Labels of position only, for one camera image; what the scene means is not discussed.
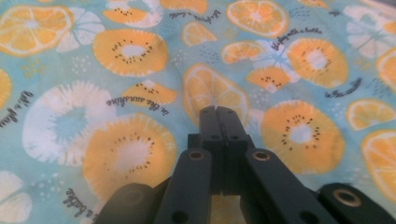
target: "patterned fabric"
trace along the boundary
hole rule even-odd
[[[0,223],[93,223],[235,110],[303,184],[396,217],[396,18],[348,0],[0,0]],[[212,223],[244,223],[214,197]]]

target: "tablecloth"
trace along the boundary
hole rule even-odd
[[[396,217],[396,18],[356,0],[0,0],[0,223],[93,223],[237,112],[312,190]],[[244,223],[214,197],[212,223]]]

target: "fabric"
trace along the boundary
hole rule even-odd
[[[396,217],[396,18],[347,0],[0,0],[0,223],[93,223],[208,105]],[[215,197],[212,223],[244,223]]]

